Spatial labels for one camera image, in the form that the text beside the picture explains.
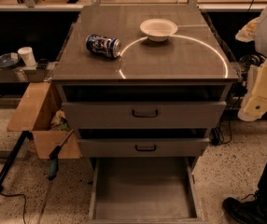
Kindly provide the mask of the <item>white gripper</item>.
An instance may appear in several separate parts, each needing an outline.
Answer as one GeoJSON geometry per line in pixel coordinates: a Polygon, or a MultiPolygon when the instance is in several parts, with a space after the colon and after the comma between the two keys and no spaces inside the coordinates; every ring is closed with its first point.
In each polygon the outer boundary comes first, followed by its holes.
{"type": "Polygon", "coordinates": [[[249,95],[246,95],[238,111],[243,121],[255,121],[267,112],[267,60],[257,69],[257,76],[249,95]]]}

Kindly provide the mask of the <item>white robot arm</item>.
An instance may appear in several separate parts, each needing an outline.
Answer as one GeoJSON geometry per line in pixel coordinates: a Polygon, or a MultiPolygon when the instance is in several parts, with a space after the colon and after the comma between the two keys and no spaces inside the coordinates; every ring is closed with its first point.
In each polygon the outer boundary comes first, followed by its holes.
{"type": "Polygon", "coordinates": [[[242,42],[253,41],[256,52],[266,57],[259,67],[250,66],[247,75],[247,93],[238,111],[239,119],[254,121],[267,112],[267,7],[258,18],[239,30],[235,38],[242,42]]]}

